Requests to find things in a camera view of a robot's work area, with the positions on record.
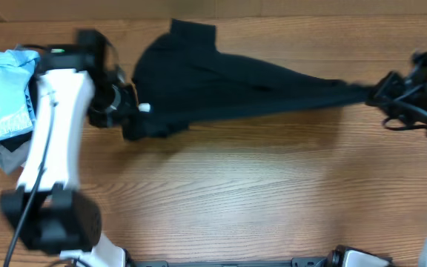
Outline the black t-shirt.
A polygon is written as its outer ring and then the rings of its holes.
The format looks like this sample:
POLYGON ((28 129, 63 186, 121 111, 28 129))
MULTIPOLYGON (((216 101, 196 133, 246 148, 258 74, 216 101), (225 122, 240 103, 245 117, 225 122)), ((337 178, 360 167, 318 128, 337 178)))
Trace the black t-shirt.
POLYGON ((343 107, 364 102, 367 85, 322 79, 216 49, 216 27, 172 20, 132 75, 138 111, 123 137, 165 138, 192 122, 343 107))

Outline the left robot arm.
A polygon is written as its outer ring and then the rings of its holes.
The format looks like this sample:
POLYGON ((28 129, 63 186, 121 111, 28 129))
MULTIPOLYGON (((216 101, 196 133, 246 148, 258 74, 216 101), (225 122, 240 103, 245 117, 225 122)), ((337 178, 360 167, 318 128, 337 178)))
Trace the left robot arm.
POLYGON ((70 266, 128 267, 128 251, 103 233, 98 205, 79 190, 79 150, 85 122, 127 130, 141 103, 119 67, 107 69, 113 45, 98 30, 80 29, 72 44, 43 47, 36 66, 36 124, 26 165, 0 210, 21 243, 70 266))

